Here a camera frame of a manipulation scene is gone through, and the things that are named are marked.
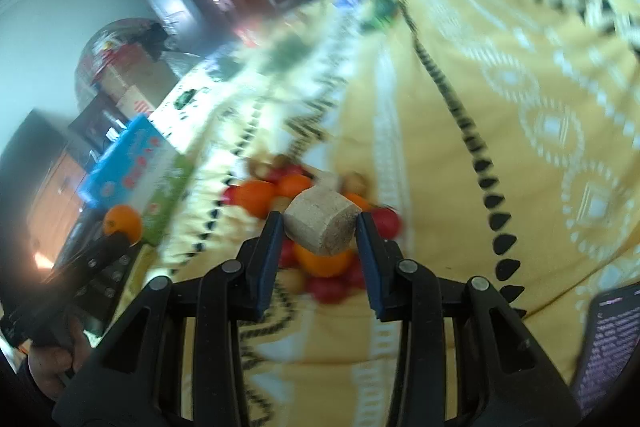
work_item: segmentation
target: metal screw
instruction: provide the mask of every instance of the metal screw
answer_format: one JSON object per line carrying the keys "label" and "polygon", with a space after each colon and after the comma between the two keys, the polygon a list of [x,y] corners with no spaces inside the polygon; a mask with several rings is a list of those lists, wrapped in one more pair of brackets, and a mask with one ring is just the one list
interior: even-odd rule
{"label": "metal screw", "polygon": [[402,261],[398,263],[398,269],[402,273],[415,273],[418,271],[418,263],[411,259],[402,259]]}
{"label": "metal screw", "polygon": [[153,279],[151,279],[151,281],[149,282],[149,288],[151,288],[152,290],[161,290],[162,288],[166,288],[166,286],[169,284],[169,277],[165,277],[164,275],[161,275],[159,277],[154,277]]}
{"label": "metal screw", "polygon": [[222,264],[222,271],[224,273],[236,273],[242,268],[242,263],[238,259],[229,259]]}
{"label": "metal screw", "polygon": [[489,281],[484,277],[474,277],[471,279],[471,286],[473,286],[476,290],[483,292],[484,290],[489,289]]}

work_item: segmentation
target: pile of fruit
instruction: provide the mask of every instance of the pile of fruit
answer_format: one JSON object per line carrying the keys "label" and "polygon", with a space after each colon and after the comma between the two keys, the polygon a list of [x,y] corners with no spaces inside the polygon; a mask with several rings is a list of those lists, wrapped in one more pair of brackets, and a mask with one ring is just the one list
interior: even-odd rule
{"label": "pile of fruit", "polygon": [[[370,212],[382,238],[394,239],[401,230],[401,219],[392,208],[367,200],[369,182],[357,172],[340,177],[295,164],[286,155],[277,155],[271,163],[250,159],[248,171],[251,179],[228,187],[222,200],[242,206],[258,219],[266,219],[272,210],[284,212],[300,192],[314,184],[324,184]],[[323,304],[339,303],[353,291],[365,288],[355,238],[349,249],[326,257],[315,255],[286,237],[279,266],[278,280],[290,293],[309,293]]]}

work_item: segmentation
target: yellow bedsheet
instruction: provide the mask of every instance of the yellow bedsheet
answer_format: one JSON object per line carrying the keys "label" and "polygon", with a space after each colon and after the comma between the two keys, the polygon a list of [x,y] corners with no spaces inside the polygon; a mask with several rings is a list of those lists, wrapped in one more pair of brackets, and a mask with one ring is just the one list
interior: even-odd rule
{"label": "yellow bedsheet", "polygon": [[[240,176],[232,152],[294,150],[373,180],[373,199],[404,219],[405,256],[447,279],[487,277],[569,380],[591,298],[640,275],[640,0],[403,1],[391,28],[362,36],[361,8],[321,0],[304,9],[308,60],[278,78],[250,62],[206,124],[158,263],[180,281],[234,257],[260,223],[215,204]],[[294,133],[301,122],[322,139]],[[325,306],[276,286],[241,341],[256,425],[384,424],[398,328],[364,294]],[[188,336],[186,416],[190,356]]]}

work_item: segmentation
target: black teardrop pattern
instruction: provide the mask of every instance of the black teardrop pattern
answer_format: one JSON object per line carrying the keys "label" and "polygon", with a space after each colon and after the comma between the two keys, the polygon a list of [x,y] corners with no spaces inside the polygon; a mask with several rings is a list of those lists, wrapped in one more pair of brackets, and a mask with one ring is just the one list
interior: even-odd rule
{"label": "black teardrop pattern", "polygon": [[[449,113],[454,118],[460,131],[462,131],[462,140],[466,149],[472,155],[472,164],[474,171],[478,174],[478,185],[482,190],[489,191],[499,184],[497,176],[488,176],[486,172],[494,166],[491,158],[487,153],[487,144],[482,140],[478,128],[476,127],[472,118],[466,113],[465,106],[460,98],[457,96],[455,90],[450,85],[447,77],[442,70],[431,58],[431,55],[427,52],[425,47],[420,42],[418,37],[418,29],[414,19],[409,14],[406,0],[399,0],[400,11],[404,22],[408,26],[412,34],[412,41],[414,45],[414,52],[420,59],[424,69],[427,71],[431,80],[438,88],[440,95],[447,104]],[[488,210],[494,210],[498,206],[504,203],[505,197],[501,194],[488,193],[483,197],[484,206]],[[488,216],[489,227],[493,232],[500,232],[495,235],[493,240],[493,249],[496,255],[504,255],[511,247],[516,243],[517,237],[511,233],[502,233],[501,230],[511,220],[511,214],[508,212],[491,212]],[[515,259],[502,259],[498,261],[495,267],[496,276],[501,282],[509,279],[520,268],[520,261]],[[507,285],[501,288],[505,298],[508,297],[508,301],[511,302],[516,299],[524,291],[523,286]]]}
{"label": "black teardrop pattern", "polygon": [[495,265],[495,278],[500,282],[505,282],[516,273],[520,268],[520,264],[517,259],[500,259],[498,264]]}

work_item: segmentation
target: red fruit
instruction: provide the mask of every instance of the red fruit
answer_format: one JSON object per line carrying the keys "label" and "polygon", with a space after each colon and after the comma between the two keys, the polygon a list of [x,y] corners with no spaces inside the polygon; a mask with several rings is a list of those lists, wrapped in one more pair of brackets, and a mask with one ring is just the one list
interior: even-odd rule
{"label": "red fruit", "polygon": [[298,258],[293,251],[293,241],[289,237],[285,237],[282,242],[282,250],[280,250],[280,268],[294,268],[298,266]]}
{"label": "red fruit", "polygon": [[287,174],[287,169],[271,169],[269,174],[265,176],[264,181],[277,185],[280,179]]}
{"label": "red fruit", "polygon": [[309,277],[305,289],[321,304],[337,304],[349,294],[349,286],[339,277]]}
{"label": "red fruit", "polygon": [[351,263],[351,266],[347,271],[342,274],[342,278],[351,288],[360,288],[362,290],[367,289],[364,283],[362,264],[360,263],[360,258],[358,256],[354,257],[353,263]]}
{"label": "red fruit", "polygon": [[371,217],[382,239],[394,239],[400,233],[402,221],[390,207],[374,208],[371,211]]}
{"label": "red fruit", "polygon": [[222,201],[224,204],[235,204],[234,198],[236,197],[236,190],[238,190],[237,185],[229,185],[227,188],[225,188],[225,191],[222,192],[220,201]]}
{"label": "red fruit", "polygon": [[304,174],[306,176],[305,169],[300,165],[289,165],[284,168],[285,174]]}

